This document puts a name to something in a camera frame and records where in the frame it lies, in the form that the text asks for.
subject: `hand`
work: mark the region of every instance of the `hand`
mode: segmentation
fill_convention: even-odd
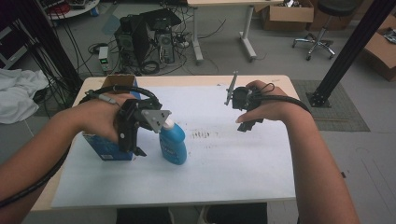
[[[86,133],[93,133],[112,142],[118,142],[115,117],[127,99],[134,99],[132,94],[107,94],[115,99],[117,105],[102,100],[90,100],[71,108],[71,112],[79,117],[79,128]]]
[[[247,84],[248,88],[256,87],[261,90],[262,95],[284,95],[287,96],[279,87],[274,87],[272,85],[267,85],[266,83],[256,80]],[[282,120],[293,110],[293,108],[298,108],[299,106],[290,104],[282,101],[266,101],[256,109],[250,110],[247,113],[239,116],[236,120],[237,123],[242,123],[245,121],[253,119],[270,119],[270,120]]]

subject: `table leg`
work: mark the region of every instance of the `table leg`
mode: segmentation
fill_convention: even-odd
[[[245,23],[245,31],[239,32],[239,34],[241,35],[242,43],[244,44],[245,48],[247,49],[247,52],[250,56],[251,62],[253,62],[254,59],[257,58],[256,52],[254,51],[253,47],[251,47],[251,44],[248,41],[248,30],[250,28],[250,22],[251,22],[251,16],[253,15],[253,9],[254,9],[254,6],[249,6],[247,8],[247,21]]]
[[[201,63],[204,61],[204,56],[201,52],[201,47],[198,42],[198,20],[197,20],[197,10],[198,7],[192,9],[193,11],[193,34],[192,34],[192,46],[194,47],[195,58],[197,63]]]

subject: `blue box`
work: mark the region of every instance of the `blue box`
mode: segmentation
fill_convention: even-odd
[[[107,76],[102,87],[120,85],[120,86],[131,86],[137,87],[137,81],[133,75],[111,75]],[[137,92],[131,92],[131,94],[140,99],[140,94]],[[133,152],[120,151],[119,146],[110,140],[90,133],[82,134],[95,152],[103,161],[131,161]]]

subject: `cardboard box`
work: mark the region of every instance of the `cardboard box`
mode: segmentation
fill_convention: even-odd
[[[363,0],[357,0],[358,7],[350,16],[347,17],[333,17],[329,27],[327,30],[335,31],[335,30],[344,30],[348,27],[349,23],[355,16],[356,11],[359,9]],[[323,25],[326,23],[327,19],[329,19],[329,15],[321,12],[318,9],[318,0],[311,0],[312,5],[314,6],[314,19],[311,23],[306,25],[306,30],[308,31],[320,31]]]
[[[300,1],[303,7],[255,6],[261,11],[262,28],[272,31],[302,31],[314,19],[314,7],[309,0]]]
[[[123,86],[137,86],[137,82],[133,75],[117,75],[107,76],[102,87],[123,85]],[[136,92],[131,92],[137,99],[140,95]],[[87,142],[91,145],[93,150],[99,155],[103,161],[131,161],[133,152],[123,152],[119,150],[119,146],[101,136],[83,133]]]
[[[388,16],[384,20],[362,53],[379,75],[388,81],[396,81],[396,44],[382,36],[389,27],[396,29],[395,16]]]

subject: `blue spray bottle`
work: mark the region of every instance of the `blue spray bottle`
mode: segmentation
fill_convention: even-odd
[[[170,162],[181,165],[187,159],[183,130],[171,119],[167,119],[160,132],[160,145],[163,156]]]

